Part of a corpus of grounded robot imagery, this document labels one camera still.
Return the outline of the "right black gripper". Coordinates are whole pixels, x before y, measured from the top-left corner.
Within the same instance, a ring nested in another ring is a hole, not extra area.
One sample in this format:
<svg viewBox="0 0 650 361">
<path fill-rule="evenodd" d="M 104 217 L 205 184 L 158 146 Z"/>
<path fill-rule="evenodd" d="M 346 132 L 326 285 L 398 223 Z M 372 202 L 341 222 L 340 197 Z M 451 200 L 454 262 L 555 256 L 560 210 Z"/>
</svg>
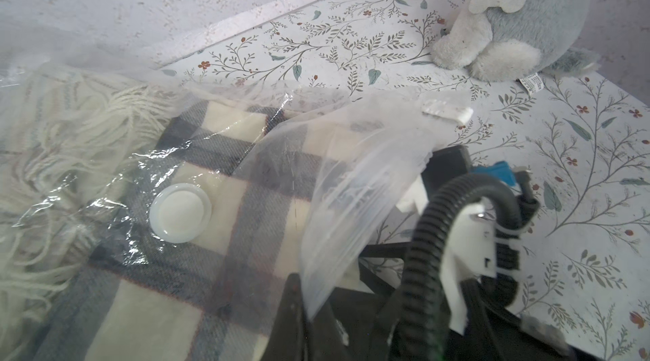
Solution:
<svg viewBox="0 0 650 361">
<path fill-rule="evenodd" d="M 428 194 L 411 241 L 370 245 L 366 258 L 400 258 L 398 289 L 337 288 L 324 327 L 339 360 L 588 360 L 560 331 L 509 312 L 519 289 L 520 235 L 539 209 L 527 171 L 472 166 L 457 145 L 433 154 Z"/>
</svg>

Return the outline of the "grey cream plaid scarf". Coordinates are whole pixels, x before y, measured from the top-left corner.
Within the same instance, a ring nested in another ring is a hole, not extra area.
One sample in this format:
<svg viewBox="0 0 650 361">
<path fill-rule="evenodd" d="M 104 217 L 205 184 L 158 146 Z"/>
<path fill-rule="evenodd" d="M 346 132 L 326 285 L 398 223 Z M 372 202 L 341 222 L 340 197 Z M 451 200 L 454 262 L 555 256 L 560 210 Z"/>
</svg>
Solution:
<svg viewBox="0 0 650 361">
<path fill-rule="evenodd" d="M 318 173 L 345 171 L 373 135 L 424 122 L 401 100 L 302 115 L 202 101 L 165 129 L 86 265 L 57 299 L 30 360 L 264 360 Z M 152 201 L 171 185 L 208 195 L 212 217 L 186 243 L 157 237 Z"/>
</svg>

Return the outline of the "clear plastic vacuum bag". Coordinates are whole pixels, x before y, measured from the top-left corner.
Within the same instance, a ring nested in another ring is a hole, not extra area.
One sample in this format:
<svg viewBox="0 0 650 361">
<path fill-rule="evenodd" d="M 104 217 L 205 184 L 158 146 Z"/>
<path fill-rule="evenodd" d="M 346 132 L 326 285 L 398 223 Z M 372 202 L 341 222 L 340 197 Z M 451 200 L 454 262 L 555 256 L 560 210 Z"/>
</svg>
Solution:
<svg viewBox="0 0 650 361">
<path fill-rule="evenodd" d="M 466 91 L 183 83 L 1 21 L 1 357 L 257 360 L 284 283 L 314 311 Z"/>
</svg>

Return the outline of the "cream fringed striped scarf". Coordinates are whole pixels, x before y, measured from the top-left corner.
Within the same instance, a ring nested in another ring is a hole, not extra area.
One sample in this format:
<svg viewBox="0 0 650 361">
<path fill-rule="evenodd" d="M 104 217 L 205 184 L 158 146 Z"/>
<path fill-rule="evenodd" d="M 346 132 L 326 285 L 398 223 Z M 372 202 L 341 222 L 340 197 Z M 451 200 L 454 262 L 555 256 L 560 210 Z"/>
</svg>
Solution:
<svg viewBox="0 0 650 361">
<path fill-rule="evenodd" d="M 2 359 L 27 353 L 178 101 L 158 83 L 53 62 L 2 93 Z"/>
</svg>

